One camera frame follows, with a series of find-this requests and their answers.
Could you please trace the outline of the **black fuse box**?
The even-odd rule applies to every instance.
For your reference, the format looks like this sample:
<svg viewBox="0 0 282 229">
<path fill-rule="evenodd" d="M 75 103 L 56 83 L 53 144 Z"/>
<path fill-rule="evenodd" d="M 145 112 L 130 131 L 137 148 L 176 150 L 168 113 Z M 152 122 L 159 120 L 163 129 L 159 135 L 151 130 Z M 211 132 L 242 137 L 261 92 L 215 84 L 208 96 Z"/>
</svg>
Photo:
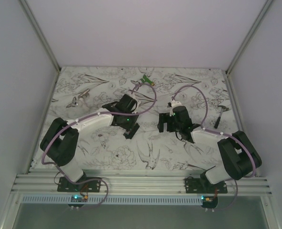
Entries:
<svg viewBox="0 0 282 229">
<path fill-rule="evenodd" d="M 138 131 L 138 129 L 140 128 L 139 124 L 136 123 L 131 129 L 127 130 L 124 132 L 124 137 L 126 139 L 132 139 L 134 137 L 134 135 L 136 134 L 136 132 Z"/>
</svg>

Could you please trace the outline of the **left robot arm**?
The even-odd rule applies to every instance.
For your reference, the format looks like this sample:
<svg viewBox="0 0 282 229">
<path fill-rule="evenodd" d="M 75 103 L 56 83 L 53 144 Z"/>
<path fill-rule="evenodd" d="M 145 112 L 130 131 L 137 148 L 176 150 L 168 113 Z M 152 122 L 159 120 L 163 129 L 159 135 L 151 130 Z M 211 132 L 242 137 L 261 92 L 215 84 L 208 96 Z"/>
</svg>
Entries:
<svg viewBox="0 0 282 229">
<path fill-rule="evenodd" d="M 132 139 L 139 129 L 137 124 L 139 107 L 134 95 L 125 94 L 120 100 L 105 104 L 98 111 L 76 120 L 53 120 L 40 143 L 40 149 L 61 169 L 69 179 L 74 191 L 82 191 L 86 186 L 86 175 L 75 159 L 79 135 L 92 133 L 100 128 L 118 126 L 125 130 L 124 137 Z"/>
</svg>

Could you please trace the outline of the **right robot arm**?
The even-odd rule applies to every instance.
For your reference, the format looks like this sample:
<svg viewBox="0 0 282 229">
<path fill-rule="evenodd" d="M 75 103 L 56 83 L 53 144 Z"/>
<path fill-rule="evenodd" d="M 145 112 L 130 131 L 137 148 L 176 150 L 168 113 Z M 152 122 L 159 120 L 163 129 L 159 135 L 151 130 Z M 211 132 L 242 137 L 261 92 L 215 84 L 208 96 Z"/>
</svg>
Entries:
<svg viewBox="0 0 282 229">
<path fill-rule="evenodd" d="M 201 174 L 200 188 L 205 193 L 211 193 L 220 182 L 239 180 L 248 174 L 253 176 L 256 169 L 262 165 L 261 157 L 243 131 L 226 135 L 194 124 L 183 105 L 173 107 L 168 113 L 159 114 L 157 128 L 160 133 L 164 131 L 164 126 L 167 132 L 180 135 L 180 140 L 219 150 L 222 164 Z"/>
</svg>

